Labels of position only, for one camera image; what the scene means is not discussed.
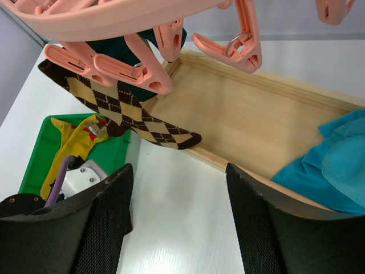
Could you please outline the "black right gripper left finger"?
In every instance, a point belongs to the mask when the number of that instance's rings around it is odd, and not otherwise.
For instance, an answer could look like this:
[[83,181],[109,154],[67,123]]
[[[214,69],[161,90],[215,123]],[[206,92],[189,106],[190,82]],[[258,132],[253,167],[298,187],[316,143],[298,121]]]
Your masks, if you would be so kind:
[[1,219],[1,273],[116,273],[133,189],[127,163],[98,184]]

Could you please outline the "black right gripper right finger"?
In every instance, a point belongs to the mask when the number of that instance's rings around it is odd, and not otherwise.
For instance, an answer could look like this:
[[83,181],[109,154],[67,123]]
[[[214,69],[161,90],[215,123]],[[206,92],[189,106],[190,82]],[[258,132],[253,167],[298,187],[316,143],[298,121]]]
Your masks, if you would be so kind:
[[226,183],[245,273],[364,273],[364,216],[293,199],[232,163]]

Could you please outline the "brown argyle sock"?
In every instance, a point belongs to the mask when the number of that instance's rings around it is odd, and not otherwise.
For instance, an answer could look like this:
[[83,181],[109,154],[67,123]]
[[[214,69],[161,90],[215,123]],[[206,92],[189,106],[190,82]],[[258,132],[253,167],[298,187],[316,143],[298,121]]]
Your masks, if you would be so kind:
[[161,147],[185,150],[198,145],[202,136],[150,115],[124,83],[106,87],[45,59],[38,69],[106,121],[110,137],[132,130]]
[[128,211],[127,218],[125,220],[125,227],[124,227],[124,236],[132,232],[133,226],[132,226],[132,218],[131,218],[131,212]]

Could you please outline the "green reindeer sock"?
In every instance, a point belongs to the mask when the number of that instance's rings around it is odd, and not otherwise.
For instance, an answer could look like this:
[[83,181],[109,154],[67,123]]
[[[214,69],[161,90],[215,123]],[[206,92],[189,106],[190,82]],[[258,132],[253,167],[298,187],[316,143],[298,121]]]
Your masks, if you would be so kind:
[[[140,63],[140,59],[127,46],[124,37],[89,41],[87,44],[96,53],[108,55],[128,65],[134,66],[137,63]],[[154,92],[136,87],[128,83],[125,83],[124,85],[130,90],[130,92],[139,102],[145,102],[157,95]]]

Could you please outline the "pink round clip hanger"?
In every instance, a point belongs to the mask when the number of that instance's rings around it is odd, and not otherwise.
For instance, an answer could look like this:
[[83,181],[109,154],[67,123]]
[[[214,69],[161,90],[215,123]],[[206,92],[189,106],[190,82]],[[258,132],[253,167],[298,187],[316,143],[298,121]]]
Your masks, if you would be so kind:
[[[3,5],[39,35],[59,42],[45,49],[51,62],[108,87],[122,81],[157,94],[172,92],[170,77],[139,32],[152,29],[161,56],[173,62],[180,54],[184,19],[211,7],[235,5],[240,32],[225,46],[194,33],[195,45],[244,72],[253,73],[262,65],[253,1],[3,1]],[[90,41],[115,37],[125,39],[138,65],[98,54],[89,46]]]

